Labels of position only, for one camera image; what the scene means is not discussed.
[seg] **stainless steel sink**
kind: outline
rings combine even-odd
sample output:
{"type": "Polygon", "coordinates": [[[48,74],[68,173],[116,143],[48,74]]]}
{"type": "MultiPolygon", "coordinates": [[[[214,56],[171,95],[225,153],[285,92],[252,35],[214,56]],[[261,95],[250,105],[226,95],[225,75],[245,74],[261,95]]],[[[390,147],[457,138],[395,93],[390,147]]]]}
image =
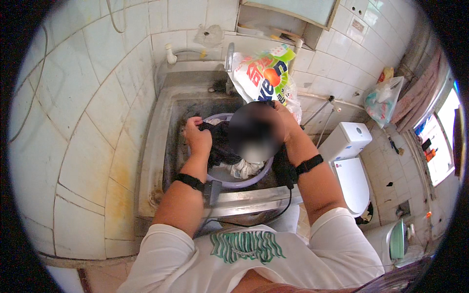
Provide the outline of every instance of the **stainless steel sink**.
{"type": "MultiPolygon", "coordinates": [[[[240,97],[208,91],[216,80],[226,78],[223,71],[169,73],[166,77],[144,150],[138,199],[140,216],[153,216],[159,198],[189,157],[182,135],[186,120],[192,116],[206,118],[217,113],[234,113],[243,105],[240,97]]],[[[292,195],[292,204],[302,202],[296,185],[292,195]]],[[[270,170],[257,184],[247,188],[224,188],[211,217],[280,209],[287,205],[288,198],[289,190],[277,186],[275,174],[270,170]]],[[[205,215],[209,212],[210,209],[205,209],[205,215]]]]}

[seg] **hand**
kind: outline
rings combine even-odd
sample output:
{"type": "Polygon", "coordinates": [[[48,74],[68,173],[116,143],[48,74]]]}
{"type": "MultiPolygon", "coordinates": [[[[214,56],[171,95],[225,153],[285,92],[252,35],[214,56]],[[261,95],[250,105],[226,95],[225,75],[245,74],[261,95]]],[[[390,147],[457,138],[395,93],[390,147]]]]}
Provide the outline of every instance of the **hand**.
{"type": "Polygon", "coordinates": [[[283,126],[285,128],[285,139],[284,142],[289,141],[292,136],[296,135],[303,130],[296,122],[295,118],[293,117],[293,113],[291,113],[282,103],[279,101],[274,101],[275,103],[275,110],[282,118],[283,126]]]}
{"type": "Polygon", "coordinates": [[[210,130],[200,131],[197,125],[202,124],[202,117],[191,117],[187,119],[186,127],[182,134],[186,138],[191,155],[200,154],[209,156],[212,148],[212,134],[210,130]]]}

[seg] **toilet lid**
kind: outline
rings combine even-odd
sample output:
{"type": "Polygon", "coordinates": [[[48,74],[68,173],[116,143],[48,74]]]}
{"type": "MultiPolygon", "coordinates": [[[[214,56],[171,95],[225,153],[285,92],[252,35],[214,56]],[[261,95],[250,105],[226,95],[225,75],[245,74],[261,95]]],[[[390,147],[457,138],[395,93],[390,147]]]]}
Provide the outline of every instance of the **toilet lid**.
{"type": "Polygon", "coordinates": [[[370,190],[360,158],[334,161],[345,203],[354,215],[361,215],[368,206],[370,190]]]}

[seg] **bucket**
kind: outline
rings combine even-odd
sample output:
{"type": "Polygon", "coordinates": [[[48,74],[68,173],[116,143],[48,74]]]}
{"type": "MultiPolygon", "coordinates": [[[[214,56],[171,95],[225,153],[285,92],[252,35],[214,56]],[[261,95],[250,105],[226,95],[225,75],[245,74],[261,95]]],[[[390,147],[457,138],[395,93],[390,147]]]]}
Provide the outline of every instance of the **bucket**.
{"type": "MultiPolygon", "coordinates": [[[[222,121],[230,121],[233,113],[220,113],[215,114],[210,117],[204,119],[204,122],[208,120],[218,118],[222,121]]],[[[207,174],[207,181],[221,181],[222,187],[230,188],[230,189],[237,189],[237,188],[244,188],[250,185],[253,185],[259,180],[261,180],[267,172],[269,172],[270,168],[272,167],[273,157],[267,160],[267,163],[264,165],[262,170],[256,176],[249,178],[249,179],[240,179],[231,176],[230,171],[226,167],[220,166],[213,166],[207,174]]]]}

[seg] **bottle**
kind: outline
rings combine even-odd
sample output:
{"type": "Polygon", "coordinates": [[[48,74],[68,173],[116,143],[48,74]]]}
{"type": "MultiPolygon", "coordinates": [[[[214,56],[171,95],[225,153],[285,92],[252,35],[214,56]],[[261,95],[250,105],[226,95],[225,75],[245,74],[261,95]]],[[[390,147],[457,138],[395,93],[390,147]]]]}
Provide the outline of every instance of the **bottle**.
{"type": "Polygon", "coordinates": [[[438,148],[432,149],[431,151],[425,153],[425,157],[427,158],[427,163],[430,162],[430,160],[433,159],[433,157],[437,155],[436,154],[437,151],[438,151],[438,148]]]}

